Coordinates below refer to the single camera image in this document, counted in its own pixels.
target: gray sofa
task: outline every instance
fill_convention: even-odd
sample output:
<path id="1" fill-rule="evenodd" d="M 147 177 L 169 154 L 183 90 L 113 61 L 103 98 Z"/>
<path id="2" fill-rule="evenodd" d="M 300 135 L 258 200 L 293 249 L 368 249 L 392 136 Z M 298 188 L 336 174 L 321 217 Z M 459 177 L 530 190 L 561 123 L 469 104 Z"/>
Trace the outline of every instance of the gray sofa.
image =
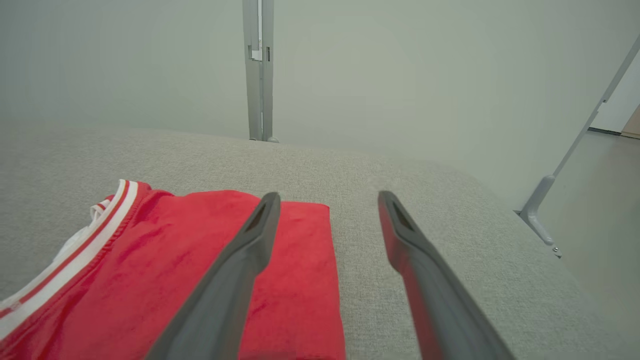
<path id="1" fill-rule="evenodd" d="M 120 178 L 176 195 L 278 191 L 331 209 L 350 357 L 418 358 L 378 219 L 377 191 L 386 189 L 518 358 L 628 356 L 562 260 L 478 181 L 448 166 L 144 129 L 3 125 L 0 140 L 2 298 L 48 265 Z"/>

